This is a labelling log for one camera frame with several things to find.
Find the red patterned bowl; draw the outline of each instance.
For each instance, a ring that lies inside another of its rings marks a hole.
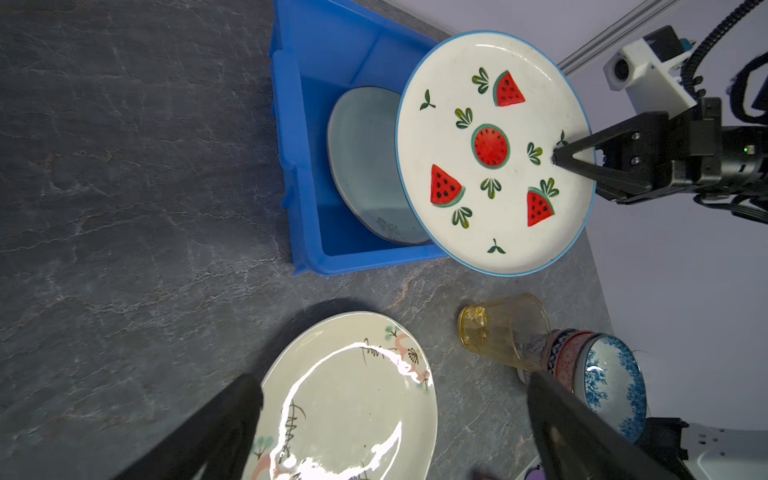
[[[573,392],[574,368],[581,347],[594,335],[594,332],[586,330],[571,335],[554,361],[554,377],[569,392]]]

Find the watermelon slice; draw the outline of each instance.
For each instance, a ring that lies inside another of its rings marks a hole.
[[[496,83],[493,84],[493,101],[497,107],[521,104],[525,101],[517,84],[512,80],[509,70],[499,75]]]
[[[500,168],[509,160],[509,139],[501,128],[482,124],[472,135],[472,151],[484,167]]]
[[[540,183],[541,189],[528,188],[528,226],[532,227],[542,220],[546,220],[554,215],[554,208],[550,199],[560,194],[560,191],[554,188],[554,179],[550,178],[548,182],[543,180]]]
[[[432,205],[450,207],[464,196],[464,187],[437,165],[432,165]]]

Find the stacked bowl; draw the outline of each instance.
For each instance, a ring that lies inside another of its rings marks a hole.
[[[645,383],[624,342],[606,333],[552,330],[541,368],[627,440],[640,438],[646,415]]]

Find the camera lens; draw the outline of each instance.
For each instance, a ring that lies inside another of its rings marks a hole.
[[[616,65],[614,65],[614,75],[621,81],[629,78],[629,65],[627,65],[627,61],[623,58],[617,61]]]

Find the gray marble countertop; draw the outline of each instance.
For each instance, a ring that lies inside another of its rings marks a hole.
[[[459,309],[530,292],[552,326],[610,329],[586,235],[519,279],[447,258],[292,276],[272,20],[267,0],[0,7],[0,478],[114,475],[307,327],[372,310],[432,364],[429,478],[506,480],[535,454],[525,389],[459,345]]]

